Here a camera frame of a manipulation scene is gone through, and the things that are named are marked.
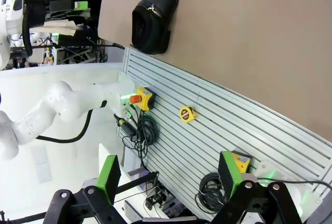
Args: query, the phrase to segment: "white wall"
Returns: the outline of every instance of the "white wall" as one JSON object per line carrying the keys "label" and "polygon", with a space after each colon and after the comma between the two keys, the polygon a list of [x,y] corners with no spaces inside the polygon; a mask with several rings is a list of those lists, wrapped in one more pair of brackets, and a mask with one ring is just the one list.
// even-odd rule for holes
{"label": "white wall", "polygon": [[[95,82],[117,81],[120,67],[117,63],[77,64],[0,72],[0,110],[12,120],[18,120],[40,100],[53,82],[63,80],[73,90],[80,90]],[[73,123],[63,123],[56,118],[43,135],[75,137],[85,118],[86,114]],[[57,190],[69,189],[75,193],[85,180],[98,177],[99,143],[122,156],[122,142],[116,137],[115,129],[113,113],[108,108],[96,109],[85,136],[78,142],[55,144],[34,140],[20,146],[16,158],[0,162],[0,210],[7,212],[6,217],[11,219],[35,214],[47,209]],[[36,164],[36,155],[32,155],[36,149],[39,156],[43,155],[43,149],[46,151],[42,165],[40,161],[39,165]]]}

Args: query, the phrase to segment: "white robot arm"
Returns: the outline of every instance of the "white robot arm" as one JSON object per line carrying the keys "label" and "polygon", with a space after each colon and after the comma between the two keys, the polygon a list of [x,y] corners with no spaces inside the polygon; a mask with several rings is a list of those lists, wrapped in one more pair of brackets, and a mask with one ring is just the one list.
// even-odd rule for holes
{"label": "white robot arm", "polygon": [[129,79],[112,84],[94,84],[76,92],[67,83],[59,81],[19,121],[11,121],[5,112],[0,111],[0,158],[14,158],[18,154],[18,146],[27,144],[42,134],[52,125],[56,115],[63,121],[73,121],[107,101],[107,106],[116,115],[123,116],[121,99],[133,93],[135,85]]}

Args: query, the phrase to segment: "black boot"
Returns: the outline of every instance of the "black boot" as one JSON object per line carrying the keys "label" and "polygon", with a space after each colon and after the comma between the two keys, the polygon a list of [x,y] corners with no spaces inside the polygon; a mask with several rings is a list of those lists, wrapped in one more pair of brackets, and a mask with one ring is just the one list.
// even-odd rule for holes
{"label": "black boot", "polygon": [[178,0],[142,0],[133,11],[132,43],[146,54],[167,51],[169,25]]}

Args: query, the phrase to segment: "slotted metal table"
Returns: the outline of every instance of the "slotted metal table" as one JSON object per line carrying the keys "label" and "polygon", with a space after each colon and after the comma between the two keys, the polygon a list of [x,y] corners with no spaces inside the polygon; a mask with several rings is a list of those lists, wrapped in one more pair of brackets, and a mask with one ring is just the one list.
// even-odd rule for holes
{"label": "slotted metal table", "polygon": [[[298,180],[332,184],[332,144],[236,92],[126,48],[124,73],[156,92],[148,112],[158,124],[158,141],[145,159],[151,171],[195,215],[211,220],[194,201],[201,178],[215,172],[222,150],[249,153],[254,172],[267,160]],[[179,109],[192,106],[197,118],[183,123]],[[325,186],[309,185],[324,197]]]}

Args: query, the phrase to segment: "cardboard surface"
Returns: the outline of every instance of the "cardboard surface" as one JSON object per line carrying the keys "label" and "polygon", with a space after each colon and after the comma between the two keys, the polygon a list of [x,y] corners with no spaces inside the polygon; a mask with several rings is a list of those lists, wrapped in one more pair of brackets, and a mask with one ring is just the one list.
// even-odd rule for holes
{"label": "cardboard surface", "polygon": [[[103,0],[99,36],[129,46],[140,0]],[[329,0],[179,0],[156,58],[239,92],[332,140]]]}

